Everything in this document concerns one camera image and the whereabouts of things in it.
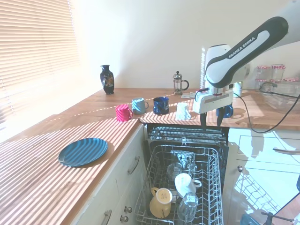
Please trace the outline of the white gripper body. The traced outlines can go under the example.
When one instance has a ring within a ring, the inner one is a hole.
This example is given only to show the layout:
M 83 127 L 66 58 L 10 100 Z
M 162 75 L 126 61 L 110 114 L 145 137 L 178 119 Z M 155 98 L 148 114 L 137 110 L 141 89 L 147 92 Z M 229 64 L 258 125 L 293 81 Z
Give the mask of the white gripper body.
M 193 111 L 198 114 L 230 105 L 233 101 L 233 91 L 228 90 L 222 95 L 216 96 L 210 92 L 198 92 L 193 102 Z

